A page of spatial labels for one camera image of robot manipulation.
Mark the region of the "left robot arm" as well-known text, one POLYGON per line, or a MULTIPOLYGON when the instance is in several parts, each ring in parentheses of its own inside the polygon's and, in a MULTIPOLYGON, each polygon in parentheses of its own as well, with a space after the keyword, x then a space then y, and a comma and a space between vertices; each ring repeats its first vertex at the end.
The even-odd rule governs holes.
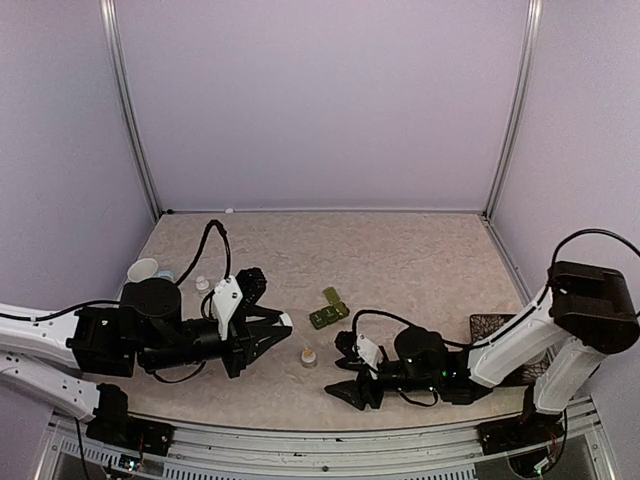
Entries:
POLYGON ((137 367, 157 377, 162 370, 193 365, 202 371, 222 361, 236 378, 293 331, 290 316, 263 308, 263 280, 222 280, 211 294, 212 316, 185 320, 179 287, 164 278, 124 286, 117 301, 90 301, 44 314, 1 308, 1 378, 83 422, 99 419, 121 445, 140 434, 117 386, 97 385, 72 371, 130 378, 137 367))

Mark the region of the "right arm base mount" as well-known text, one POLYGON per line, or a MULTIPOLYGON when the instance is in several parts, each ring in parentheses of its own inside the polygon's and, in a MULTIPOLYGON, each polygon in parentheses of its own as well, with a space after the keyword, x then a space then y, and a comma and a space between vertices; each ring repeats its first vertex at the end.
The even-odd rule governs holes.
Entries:
POLYGON ((483 422, 476 427, 484 455, 517 450, 562 437, 564 413, 522 413, 501 420, 483 422))

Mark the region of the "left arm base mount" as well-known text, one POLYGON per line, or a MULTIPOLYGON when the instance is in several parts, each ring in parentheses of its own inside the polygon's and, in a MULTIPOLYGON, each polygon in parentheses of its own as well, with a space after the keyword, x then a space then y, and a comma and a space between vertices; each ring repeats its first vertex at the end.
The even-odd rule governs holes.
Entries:
POLYGON ((166 457, 175 427, 169 423, 127 416, 124 419, 96 417, 87 424, 88 438, 138 453, 166 457))

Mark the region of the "green weekly pill organizer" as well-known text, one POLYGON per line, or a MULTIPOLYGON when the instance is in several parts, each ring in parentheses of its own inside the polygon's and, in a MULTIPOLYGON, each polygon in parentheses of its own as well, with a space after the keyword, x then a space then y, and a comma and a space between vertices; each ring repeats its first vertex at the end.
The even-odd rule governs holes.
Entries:
POLYGON ((309 321, 316 330, 346 319, 350 315, 349 308, 334 287, 324 289, 323 295, 327 305, 309 314, 309 321))

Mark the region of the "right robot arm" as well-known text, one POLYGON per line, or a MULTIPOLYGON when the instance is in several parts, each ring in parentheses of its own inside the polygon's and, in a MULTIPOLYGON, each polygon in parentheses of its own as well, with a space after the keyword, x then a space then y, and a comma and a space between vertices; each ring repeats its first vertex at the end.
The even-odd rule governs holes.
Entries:
POLYGON ((533 387, 533 405, 511 423, 512 436, 531 444, 607 356, 638 339, 638 314, 620 271, 559 261, 550 266, 538 297, 518 314, 487 338, 453 351, 440 333, 413 323, 396 336, 395 359, 356 326, 340 332, 335 345, 343 357, 336 364, 357 376, 324 390, 358 410, 379 408, 388 391, 429 391, 435 400, 470 405, 561 342, 562 351, 533 387))

